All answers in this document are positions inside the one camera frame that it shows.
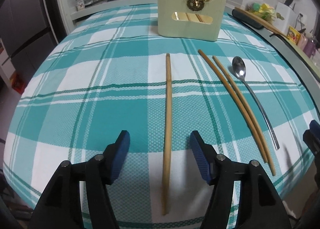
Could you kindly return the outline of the steel spoon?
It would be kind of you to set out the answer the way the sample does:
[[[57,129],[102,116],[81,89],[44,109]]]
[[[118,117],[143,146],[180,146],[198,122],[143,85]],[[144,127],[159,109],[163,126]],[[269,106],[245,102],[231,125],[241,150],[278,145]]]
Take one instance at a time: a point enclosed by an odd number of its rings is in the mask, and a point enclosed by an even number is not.
[[[266,125],[268,127],[269,132],[270,132],[270,135],[271,135],[275,150],[279,150],[280,149],[280,145],[279,145],[279,142],[277,140],[277,137],[276,137],[276,134],[274,132],[274,129],[273,129],[272,125],[271,125],[271,122],[270,122],[270,120],[269,120],[269,118],[268,118],[263,106],[261,105],[259,99],[255,95],[253,90],[250,88],[248,83],[245,81],[246,66],[245,66],[245,63],[244,63],[243,59],[240,58],[239,56],[235,56],[232,59],[232,69],[233,69],[233,72],[234,72],[235,76],[240,81],[242,81],[242,83],[245,85],[245,87],[248,89],[249,93],[251,94],[251,96],[255,100],[255,102],[256,102],[257,106],[259,107],[259,110],[260,110],[261,114],[263,115],[263,118],[264,118],[264,120],[266,122]]]

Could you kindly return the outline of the teal white checkered tablecloth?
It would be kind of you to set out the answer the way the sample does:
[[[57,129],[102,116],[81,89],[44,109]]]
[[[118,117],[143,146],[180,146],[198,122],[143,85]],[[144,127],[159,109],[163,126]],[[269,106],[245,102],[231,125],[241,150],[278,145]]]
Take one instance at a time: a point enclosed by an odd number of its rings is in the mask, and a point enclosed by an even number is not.
[[[44,60],[15,109],[3,170],[12,189],[30,206],[64,160],[84,162],[130,134],[119,178],[108,187],[122,228],[197,228],[212,187],[201,178],[189,135],[232,161],[262,161],[235,102],[199,55],[224,67],[239,56],[246,80],[276,133],[275,150],[266,123],[244,85],[268,143],[280,196],[305,175],[313,155],[303,133],[318,118],[305,86],[280,54],[255,32],[224,14],[215,42],[162,37],[154,4],[108,9],[92,15]],[[172,144],[169,213],[162,215],[166,66],[172,79]]]

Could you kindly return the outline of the purple cup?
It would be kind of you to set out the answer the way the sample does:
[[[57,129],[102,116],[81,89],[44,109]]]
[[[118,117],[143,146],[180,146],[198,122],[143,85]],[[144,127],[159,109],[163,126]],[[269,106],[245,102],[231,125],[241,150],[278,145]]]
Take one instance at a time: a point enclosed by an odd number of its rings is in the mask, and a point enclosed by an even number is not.
[[[316,52],[316,39],[314,37],[308,39],[307,44],[305,45],[303,51],[308,58],[311,58],[315,55]]]

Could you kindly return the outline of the pink cup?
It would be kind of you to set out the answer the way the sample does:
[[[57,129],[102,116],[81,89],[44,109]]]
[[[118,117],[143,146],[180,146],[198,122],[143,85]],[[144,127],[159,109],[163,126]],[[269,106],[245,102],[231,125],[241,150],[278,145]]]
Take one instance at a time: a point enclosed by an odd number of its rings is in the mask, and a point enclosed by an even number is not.
[[[306,46],[307,43],[308,43],[308,38],[305,36],[305,34],[301,34],[297,46],[298,46],[301,50],[303,50],[303,49],[305,48],[305,46]]]

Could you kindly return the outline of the yellow red tin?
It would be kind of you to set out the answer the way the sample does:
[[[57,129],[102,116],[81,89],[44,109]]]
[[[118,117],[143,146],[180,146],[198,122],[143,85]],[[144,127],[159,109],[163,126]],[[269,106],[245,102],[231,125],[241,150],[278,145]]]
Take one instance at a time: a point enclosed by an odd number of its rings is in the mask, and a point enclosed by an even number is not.
[[[294,27],[289,26],[289,29],[287,32],[287,38],[294,44],[297,44],[300,39],[300,32],[297,31]]]

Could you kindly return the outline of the white knife block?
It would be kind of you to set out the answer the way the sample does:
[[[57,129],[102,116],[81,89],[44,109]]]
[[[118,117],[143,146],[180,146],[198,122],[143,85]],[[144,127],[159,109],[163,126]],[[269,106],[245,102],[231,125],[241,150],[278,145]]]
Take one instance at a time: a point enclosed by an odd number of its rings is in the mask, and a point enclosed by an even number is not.
[[[284,19],[275,18],[273,26],[286,35],[289,31],[289,26],[293,27],[295,25],[297,14],[290,7],[281,2],[277,3],[276,13],[280,14]]]

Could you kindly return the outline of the wooden cutting board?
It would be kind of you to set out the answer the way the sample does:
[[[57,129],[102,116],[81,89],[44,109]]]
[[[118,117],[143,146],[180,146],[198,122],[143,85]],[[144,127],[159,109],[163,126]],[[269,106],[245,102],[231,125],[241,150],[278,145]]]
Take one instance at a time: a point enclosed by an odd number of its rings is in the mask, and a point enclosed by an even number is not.
[[[245,10],[242,10],[240,8],[237,8],[235,7],[234,8],[235,10],[238,10],[242,13],[244,13],[245,15],[249,16],[250,18],[252,18],[253,20],[255,20],[256,22],[259,22],[260,24],[262,24],[264,26],[265,29],[271,31],[272,33],[274,34],[277,34],[277,35],[281,35],[283,37],[286,37],[285,34],[283,34],[281,31],[279,31],[276,27],[274,27],[272,24],[268,23],[267,21],[263,20],[262,18],[250,13],[250,12],[247,12]]]

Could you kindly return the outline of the black griddle under board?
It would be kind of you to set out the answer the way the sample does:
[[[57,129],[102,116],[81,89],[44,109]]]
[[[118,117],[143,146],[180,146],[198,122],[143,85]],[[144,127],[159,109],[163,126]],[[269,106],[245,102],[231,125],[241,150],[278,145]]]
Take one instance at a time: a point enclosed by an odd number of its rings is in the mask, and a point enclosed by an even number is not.
[[[244,13],[238,10],[233,9],[232,16],[236,18],[238,21],[241,21],[242,23],[245,23],[255,29],[261,30],[264,28],[262,24],[260,24],[259,22],[256,22],[255,20],[253,20],[252,18],[250,18],[249,16],[245,15]]]

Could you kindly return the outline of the bag of colourful sponges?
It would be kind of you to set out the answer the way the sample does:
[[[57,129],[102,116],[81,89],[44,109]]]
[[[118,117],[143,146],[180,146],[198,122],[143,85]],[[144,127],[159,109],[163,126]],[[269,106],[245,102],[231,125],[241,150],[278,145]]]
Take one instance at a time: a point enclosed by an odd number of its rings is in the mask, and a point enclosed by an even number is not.
[[[268,23],[273,23],[276,19],[284,20],[284,17],[276,12],[274,7],[265,3],[263,0],[249,0],[246,4],[246,11],[258,16]]]

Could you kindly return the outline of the grey refrigerator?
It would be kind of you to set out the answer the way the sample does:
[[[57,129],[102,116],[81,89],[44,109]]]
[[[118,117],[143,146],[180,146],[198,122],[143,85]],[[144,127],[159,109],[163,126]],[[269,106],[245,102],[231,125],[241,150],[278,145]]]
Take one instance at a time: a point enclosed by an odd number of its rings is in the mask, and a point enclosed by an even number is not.
[[[1,6],[1,39],[26,87],[57,45],[44,0],[5,0]]]

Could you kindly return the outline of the cream utensil holder box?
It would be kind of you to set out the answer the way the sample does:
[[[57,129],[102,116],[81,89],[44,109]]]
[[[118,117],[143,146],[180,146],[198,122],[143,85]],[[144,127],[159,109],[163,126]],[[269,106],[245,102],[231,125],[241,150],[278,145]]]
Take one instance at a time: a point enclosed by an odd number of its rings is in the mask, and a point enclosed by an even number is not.
[[[216,41],[225,5],[226,0],[158,0],[158,33],[165,37]],[[201,15],[203,23],[196,14]]]

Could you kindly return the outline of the white spice jar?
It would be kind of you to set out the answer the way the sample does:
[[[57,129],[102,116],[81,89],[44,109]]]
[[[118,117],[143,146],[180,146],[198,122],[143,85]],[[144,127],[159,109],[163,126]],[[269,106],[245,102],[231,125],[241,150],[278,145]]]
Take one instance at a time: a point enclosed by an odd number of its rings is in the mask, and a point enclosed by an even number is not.
[[[76,9],[77,9],[77,11],[84,10],[84,8],[85,8],[84,0],[75,0],[75,1],[76,1]]]

